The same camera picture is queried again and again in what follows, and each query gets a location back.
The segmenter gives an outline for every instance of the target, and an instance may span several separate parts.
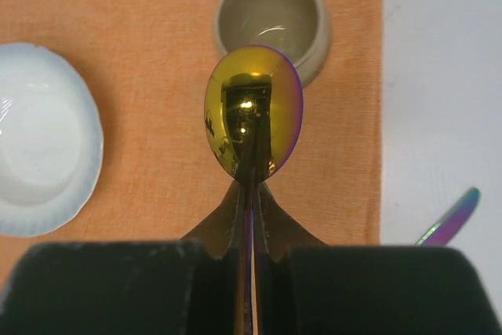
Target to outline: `spoon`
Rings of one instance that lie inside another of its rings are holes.
[[[278,51],[246,46],[226,55],[206,88],[206,136],[216,160],[244,191],[241,273],[243,318],[235,333],[253,333],[251,256],[253,193],[286,163],[295,147],[304,98],[294,66]]]
[[[417,246],[446,246],[478,206],[481,192],[470,188],[417,242]]]

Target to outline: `mug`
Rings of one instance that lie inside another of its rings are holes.
[[[323,0],[221,0],[214,34],[222,56],[247,45],[278,50],[293,63],[304,88],[321,71],[331,43]]]

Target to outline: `plate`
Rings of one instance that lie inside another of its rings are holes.
[[[96,187],[103,145],[94,99],[63,57],[0,46],[0,234],[32,237],[72,220]]]

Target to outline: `ceramic mug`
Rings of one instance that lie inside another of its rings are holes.
[[[221,0],[214,34],[222,56],[247,45],[277,49],[293,62],[304,88],[321,71],[331,42],[323,0]]]

